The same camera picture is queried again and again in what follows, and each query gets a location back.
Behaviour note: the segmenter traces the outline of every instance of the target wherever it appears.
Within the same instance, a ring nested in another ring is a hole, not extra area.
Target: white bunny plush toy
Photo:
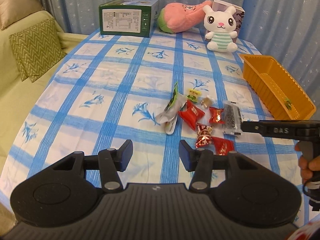
[[[205,37],[211,40],[207,48],[219,52],[235,52],[238,46],[232,39],[238,34],[232,15],[235,14],[236,8],[229,6],[224,12],[215,12],[209,5],[205,5],[202,9],[205,12],[204,27],[209,31]]]

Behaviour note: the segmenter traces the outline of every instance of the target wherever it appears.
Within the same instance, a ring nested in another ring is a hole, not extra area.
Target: green patterned cushion
[[[28,77],[36,81],[66,55],[53,18],[10,35],[9,40],[22,81]]]

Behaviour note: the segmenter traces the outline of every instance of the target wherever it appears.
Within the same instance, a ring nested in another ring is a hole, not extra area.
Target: orange plastic tray
[[[294,78],[271,56],[241,54],[243,77],[276,120],[308,120],[316,106]],[[286,98],[292,109],[285,106]]]

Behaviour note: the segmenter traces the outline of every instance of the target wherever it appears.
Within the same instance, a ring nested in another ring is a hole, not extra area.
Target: pink plush toy
[[[212,6],[212,0],[197,5],[186,5],[178,2],[167,4],[158,17],[159,28],[166,33],[186,31],[204,20],[202,8]]]

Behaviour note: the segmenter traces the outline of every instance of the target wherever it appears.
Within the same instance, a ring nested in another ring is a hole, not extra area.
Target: bunny ear
[[[225,12],[231,13],[232,15],[234,15],[236,13],[236,8],[234,6],[229,6]]]
[[[202,10],[205,12],[205,14],[208,14],[210,12],[213,12],[212,8],[209,5],[205,5],[202,7]]]

